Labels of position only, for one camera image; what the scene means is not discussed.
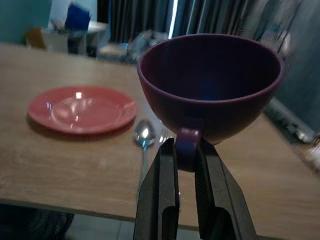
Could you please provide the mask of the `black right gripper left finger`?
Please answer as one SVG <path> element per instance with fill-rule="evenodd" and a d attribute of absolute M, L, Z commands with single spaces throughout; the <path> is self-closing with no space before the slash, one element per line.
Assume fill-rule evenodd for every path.
<path fill-rule="evenodd" d="M 175 142 L 167 139 L 140 186 L 134 240 L 175 240 L 180 212 Z"/>

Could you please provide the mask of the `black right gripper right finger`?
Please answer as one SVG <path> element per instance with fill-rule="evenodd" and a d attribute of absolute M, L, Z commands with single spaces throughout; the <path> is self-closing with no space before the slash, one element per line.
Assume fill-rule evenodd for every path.
<path fill-rule="evenodd" d="M 201 140 L 197 148 L 195 196 L 202 240 L 256 240 L 243 192 L 215 147 Z"/>

